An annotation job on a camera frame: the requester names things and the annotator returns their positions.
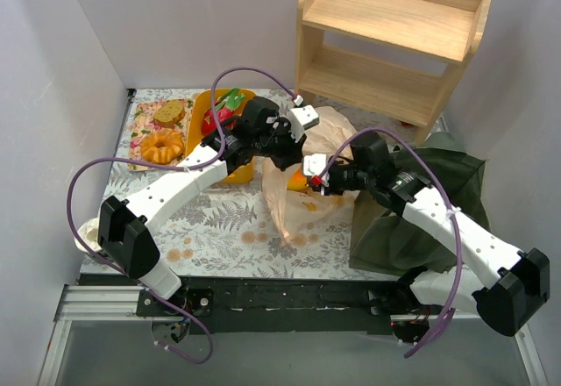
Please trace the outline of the red pepper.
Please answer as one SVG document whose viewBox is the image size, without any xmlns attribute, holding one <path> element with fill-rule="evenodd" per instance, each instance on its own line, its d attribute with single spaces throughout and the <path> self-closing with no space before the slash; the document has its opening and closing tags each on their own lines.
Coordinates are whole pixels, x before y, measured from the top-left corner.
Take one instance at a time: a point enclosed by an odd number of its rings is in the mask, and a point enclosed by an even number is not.
<svg viewBox="0 0 561 386">
<path fill-rule="evenodd" d="M 240 92 L 239 88 L 228 90 L 215 101 L 217 117 L 220 123 L 223 123 L 235 116 L 235 112 L 244 102 L 245 94 Z M 209 135 L 217 128 L 216 121 L 213 117 L 212 110 L 207 110 L 203 116 L 201 132 L 203 136 Z"/>
</svg>

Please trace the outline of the bundt cake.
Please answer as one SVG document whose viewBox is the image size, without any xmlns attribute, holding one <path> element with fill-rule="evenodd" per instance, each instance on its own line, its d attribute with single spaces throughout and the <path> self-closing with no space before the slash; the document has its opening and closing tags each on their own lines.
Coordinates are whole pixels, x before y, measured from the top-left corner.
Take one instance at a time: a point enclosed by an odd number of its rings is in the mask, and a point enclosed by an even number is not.
<svg viewBox="0 0 561 386">
<path fill-rule="evenodd" d="M 140 152 L 145 161 L 167 165 L 184 152 L 184 140 L 181 133 L 163 128 L 148 134 L 141 142 Z"/>
</svg>

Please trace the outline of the slice of bread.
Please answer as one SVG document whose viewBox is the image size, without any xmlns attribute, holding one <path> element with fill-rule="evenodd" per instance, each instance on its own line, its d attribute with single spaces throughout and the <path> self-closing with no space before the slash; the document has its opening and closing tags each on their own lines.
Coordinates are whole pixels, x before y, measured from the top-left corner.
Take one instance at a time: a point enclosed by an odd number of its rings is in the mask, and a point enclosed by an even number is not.
<svg viewBox="0 0 561 386">
<path fill-rule="evenodd" d="M 183 100 L 174 99 L 163 103 L 153 115 L 154 124 L 173 129 L 186 114 L 186 105 Z"/>
</svg>

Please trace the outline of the orange plastic grocery bag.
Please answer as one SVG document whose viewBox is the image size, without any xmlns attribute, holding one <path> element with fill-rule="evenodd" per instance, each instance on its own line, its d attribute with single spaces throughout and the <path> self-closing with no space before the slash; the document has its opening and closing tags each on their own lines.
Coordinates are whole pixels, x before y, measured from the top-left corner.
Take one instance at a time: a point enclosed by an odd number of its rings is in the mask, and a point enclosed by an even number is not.
<svg viewBox="0 0 561 386">
<path fill-rule="evenodd" d="M 306 131 L 303 154 L 331 156 L 357 130 L 347 117 L 330 106 L 319 107 L 316 112 L 320 122 Z M 300 168 L 300 165 L 293 165 L 281 171 L 269 158 L 262 164 L 263 197 L 272 221 L 286 243 L 306 225 L 314 224 L 346 205 L 353 206 L 359 195 L 357 191 L 346 191 L 341 196 L 323 196 L 310 189 L 292 191 L 288 189 L 288 180 Z"/>
</svg>

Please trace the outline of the dark green tote bag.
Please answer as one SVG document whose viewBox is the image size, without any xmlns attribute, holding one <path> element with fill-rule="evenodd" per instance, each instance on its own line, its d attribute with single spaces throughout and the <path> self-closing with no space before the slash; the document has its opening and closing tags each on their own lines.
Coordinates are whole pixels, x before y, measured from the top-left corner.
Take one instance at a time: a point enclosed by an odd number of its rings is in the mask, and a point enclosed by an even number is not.
<svg viewBox="0 0 561 386">
<path fill-rule="evenodd" d="M 432 133 L 415 152 L 443 185 L 451 204 L 489 230 L 481 201 L 486 162 L 468 154 L 448 132 Z M 421 266 L 448 271 L 457 264 L 451 218 L 437 214 L 430 228 L 426 232 L 362 191 L 354 204 L 349 266 L 395 276 Z"/>
</svg>

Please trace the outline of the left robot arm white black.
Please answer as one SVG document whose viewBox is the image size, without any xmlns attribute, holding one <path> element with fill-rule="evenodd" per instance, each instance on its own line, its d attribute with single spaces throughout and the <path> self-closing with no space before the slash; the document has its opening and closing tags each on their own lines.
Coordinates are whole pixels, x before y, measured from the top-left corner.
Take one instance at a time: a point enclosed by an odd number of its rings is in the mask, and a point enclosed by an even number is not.
<svg viewBox="0 0 561 386">
<path fill-rule="evenodd" d="M 187 303 L 179 276 L 161 259 L 154 234 L 181 207 L 256 156 L 280 170 L 302 161 L 307 129 L 319 116 L 310 105 L 296 106 L 285 116 L 274 102 L 256 96 L 232 123 L 224 122 L 174 171 L 123 200 L 109 197 L 101 206 L 98 243 L 132 280 L 153 291 L 167 315 L 180 314 Z"/>
</svg>

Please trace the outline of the yellow mango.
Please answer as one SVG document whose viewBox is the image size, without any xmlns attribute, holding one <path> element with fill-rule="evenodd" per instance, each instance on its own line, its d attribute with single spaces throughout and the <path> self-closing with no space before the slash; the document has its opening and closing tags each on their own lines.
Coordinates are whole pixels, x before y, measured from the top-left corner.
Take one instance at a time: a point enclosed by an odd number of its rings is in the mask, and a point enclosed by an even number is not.
<svg viewBox="0 0 561 386">
<path fill-rule="evenodd" d="M 290 191 L 302 192 L 308 188 L 307 178 L 297 169 L 288 179 L 287 189 Z"/>
</svg>

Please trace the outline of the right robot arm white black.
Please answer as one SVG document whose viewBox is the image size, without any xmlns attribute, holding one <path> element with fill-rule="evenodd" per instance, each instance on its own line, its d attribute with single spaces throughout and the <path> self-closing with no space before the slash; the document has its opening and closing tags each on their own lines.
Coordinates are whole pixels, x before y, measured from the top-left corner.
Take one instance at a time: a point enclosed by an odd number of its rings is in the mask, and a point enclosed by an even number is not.
<svg viewBox="0 0 561 386">
<path fill-rule="evenodd" d="M 357 193 L 350 263 L 398 279 L 381 304 L 411 314 L 436 305 L 441 324 L 454 311 L 470 312 L 512 336 L 548 301 L 548 257 L 489 230 L 483 160 L 441 132 L 392 152 L 378 133 L 364 131 L 350 148 L 350 158 L 308 158 L 305 172 L 323 195 Z"/>
</svg>

